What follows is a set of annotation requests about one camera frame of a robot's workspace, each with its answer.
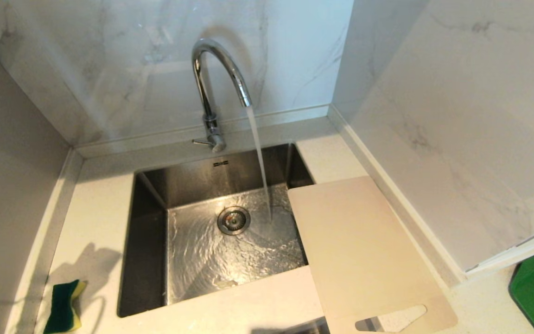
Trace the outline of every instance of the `marble backsplash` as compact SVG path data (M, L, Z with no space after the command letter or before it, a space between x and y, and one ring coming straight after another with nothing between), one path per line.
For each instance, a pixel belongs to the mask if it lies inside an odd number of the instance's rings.
M356 1L333 105L462 269L534 235L534 1Z
M353 0L0 1L0 61L73 145L201 125L191 48L233 55L258 114L332 101ZM209 59L222 120L244 117Z

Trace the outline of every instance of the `white cutting board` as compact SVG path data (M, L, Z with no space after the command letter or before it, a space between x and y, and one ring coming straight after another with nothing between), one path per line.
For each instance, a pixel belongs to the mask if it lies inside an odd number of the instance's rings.
M451 305L370 177L288 192L314 284L332 334L424 305L402 330L430 334L457 323Z

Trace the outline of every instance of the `green and yellow sponge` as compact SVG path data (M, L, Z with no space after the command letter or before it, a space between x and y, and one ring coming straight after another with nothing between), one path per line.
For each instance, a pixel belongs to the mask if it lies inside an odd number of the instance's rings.
M72 304L83 288L85 288L85 282L80 282L79 279L53 286L51 315L44 327L44 334L71 332L81 327L80 317Z

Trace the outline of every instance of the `sink drain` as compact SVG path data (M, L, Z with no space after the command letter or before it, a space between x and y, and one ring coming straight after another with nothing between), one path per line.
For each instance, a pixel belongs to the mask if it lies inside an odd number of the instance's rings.
M227 235L237 235L248 228L250 214L243 207L227 207L218 217L218 228Z

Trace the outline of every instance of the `countertop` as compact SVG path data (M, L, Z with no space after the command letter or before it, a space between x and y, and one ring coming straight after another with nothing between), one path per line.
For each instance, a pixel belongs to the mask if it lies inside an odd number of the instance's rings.
M262 146L296 142L317 183L367 175L328 118L264 127L259 137ZM225 140L228 147L222 154L254 148L250 131L227 134ZM310 266L139 315L117 316L134 172L212 156L205 146L179 142L86 160L51 264L35 332L42 333L45 326L52 286L74 279L88 283L80 297L83 327L77 334L273 333L324 316ZM457 326L441 333L534 333L508 295L513 268L449 289L427 264L459 317Z

